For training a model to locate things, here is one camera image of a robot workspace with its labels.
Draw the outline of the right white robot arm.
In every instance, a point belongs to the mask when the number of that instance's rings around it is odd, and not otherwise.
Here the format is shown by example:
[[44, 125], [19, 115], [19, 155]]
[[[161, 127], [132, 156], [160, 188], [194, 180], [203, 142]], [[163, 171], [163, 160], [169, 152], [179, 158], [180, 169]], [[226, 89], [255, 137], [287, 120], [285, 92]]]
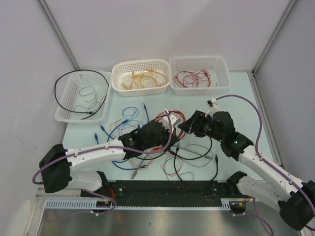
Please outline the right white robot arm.
[[227, 185], [232, 197], [249, 195], [279, 212], [282, 220], [300, 231], [315, 217], [315, 183], [294, 177], [274, 162], [270, 162], [256, 145], [236, 131], [229, 112], [208, 115], [195, 111], [178, 126], [187, 134], [210, 137], [220, 143], [223, 153], [256, 172], [267, 184], [258, 184], [245, 175]]

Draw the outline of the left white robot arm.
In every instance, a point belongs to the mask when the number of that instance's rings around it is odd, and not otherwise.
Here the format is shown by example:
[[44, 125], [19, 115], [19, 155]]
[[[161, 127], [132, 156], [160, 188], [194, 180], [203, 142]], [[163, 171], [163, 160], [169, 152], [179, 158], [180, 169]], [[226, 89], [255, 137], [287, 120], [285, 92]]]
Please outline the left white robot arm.
[[90, 166], [104, 162], [123, 161], [142, 154], [152, 155], [155, 147], [167, 151], [180, 139], [176, 135], [173, 121], [152, 120], [117, 139], [92, 147], [65, 149], [62, 144], [54, 145], [39, 162], [36, 177], [41, 176], [40, 184], [46, 193], [56, 193], [63, 189], [86, 189], [97, 196], [108, 193], [109, 185], [101, 171], [85, 171]]

